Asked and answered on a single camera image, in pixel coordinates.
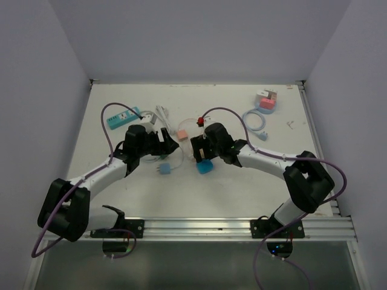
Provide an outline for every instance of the mark on table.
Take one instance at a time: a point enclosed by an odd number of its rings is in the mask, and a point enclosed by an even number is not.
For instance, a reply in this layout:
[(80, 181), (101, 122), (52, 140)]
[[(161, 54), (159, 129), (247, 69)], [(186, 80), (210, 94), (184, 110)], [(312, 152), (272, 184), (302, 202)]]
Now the mark on table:
[(293, 130), (293, 128), (291, 126), (293, 123), (294, 123), (294, 121), (289, 121), (289, 122), (286, 122), (286, 125), (288, 125), (289, 128)]

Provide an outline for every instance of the tabletop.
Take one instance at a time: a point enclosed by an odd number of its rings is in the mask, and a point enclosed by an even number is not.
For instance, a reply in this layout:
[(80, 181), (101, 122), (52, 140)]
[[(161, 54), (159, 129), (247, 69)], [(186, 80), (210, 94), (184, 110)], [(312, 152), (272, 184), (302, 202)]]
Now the tabletop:
[[(93, 85), (86, 112), (71, 161), (68, 178), (83, 175), (102, 163), (109, 154), (108, 143), (102, 132), (100, 112), (111, 102), (137, 106), (141, 111), (155, 111), (156, 105), (168, 110), (174, 128), (187, 118), (197, 118), (208, 109), (224, 106), (242, 115), (253, 109), (257, 90), (268, 89), (278, 93), (274, 113), (265, 115), (268, 133), (266, 141), (250, 134), (252, 143), (262, 149), (282, 153), (316, 153), (312, 134), (296, 85)], [(111, 106), (104, 119), (125, 111)], [(239, 120), (229, 112), (209, 114), (222, 123), (234, 139), (245, 139)], [(258, 116), (249, 116), (249, 125), (259, 125)], [(108, 129), (113, 147), (125, 137), (130, 124), (115, 130)], [(155, 127), (161, 128), (158, 120)], [(181, 125), (190, 137), (200, 134), (194, 122)], [(117, 207), (126, 216), (140, 218), (237, 218), (270, 216), (289, 198), (285, 182), (256, 169), (239, 168), (212, 160), (214, 169), (199, 174), (195, 161), (189, 158), (189, 143), (183, 143), (183, 164), (170, 175), (161, 175), (157, 166), (170, 162), (176, 166), (182, 152), (176, 150), (166, 161), (140, 162), (137, 169), (119, 180), (91, 202), (92, 207), (107, 204)], [(329, 204), (315, 212), (317, 216), (332, 216)]]

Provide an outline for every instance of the power strip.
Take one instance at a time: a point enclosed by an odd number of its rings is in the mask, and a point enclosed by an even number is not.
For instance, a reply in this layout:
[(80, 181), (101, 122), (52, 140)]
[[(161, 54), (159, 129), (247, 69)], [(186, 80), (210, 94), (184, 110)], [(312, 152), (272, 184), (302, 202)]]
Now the power strip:
[[(133, 107), (132, 109), (135, 110), (136, 113), (140, 114), (140, 110), (138, 107)], [(111, 130), (114, 130), (136, 119), (138, 119), (138, 116), (133, 114), (133, 112), (126, 110), (125, 112), (119, 113), (113, 117), (106, 119), (106, 122), (109, 128)]]

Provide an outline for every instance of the light blue cable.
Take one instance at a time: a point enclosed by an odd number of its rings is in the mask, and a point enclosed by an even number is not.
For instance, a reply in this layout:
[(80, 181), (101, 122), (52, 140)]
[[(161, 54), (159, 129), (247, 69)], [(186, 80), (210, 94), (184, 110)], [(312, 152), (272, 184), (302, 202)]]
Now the light blue cable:
[[(260, 127), (257, 127), (257, 128), (253, 128), (253, 127), (250, 127), (247, 122), (246, 122), (246, 116), (249, 115), (249, 114), (255, 114), (257, 116), (259, 116), (262, 120), (262, 124), (260, 125)], [(259, 139), (261, 139), (262, 141), (266, 141), (267, 139), (267, 133), (266, 132), (261, 132), (259, 133), (258, 131), (262, 130), (263, 128), (265, 128), (266, 126), (266, 119), (265, 117), (257, 111), (257, 109), (251, 109), (247, 112), (245, 112), (243, 115), (242, 115), (242, 119), (243, 119), (243, 122), (245, 123), (246, 125), (246, 128), (253, 134), (255, 134)]]

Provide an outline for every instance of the gray wall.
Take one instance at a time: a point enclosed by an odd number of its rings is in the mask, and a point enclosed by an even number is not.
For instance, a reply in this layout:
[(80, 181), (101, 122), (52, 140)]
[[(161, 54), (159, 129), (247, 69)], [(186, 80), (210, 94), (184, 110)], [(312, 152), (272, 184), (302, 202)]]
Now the gray wall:
[(50, 182), (64, 177), (88, 78), (46, 0), (0, 3), (0, 289), (21, 289)]
[(50, 0), (104, 82), (306, 79), (350, 0)]
[(386, 1), (353, 0), (307, 81), (325, 157), (348, 175), (339, 205), (353, 217), (374, 289), (387, 288), (386, 27)]

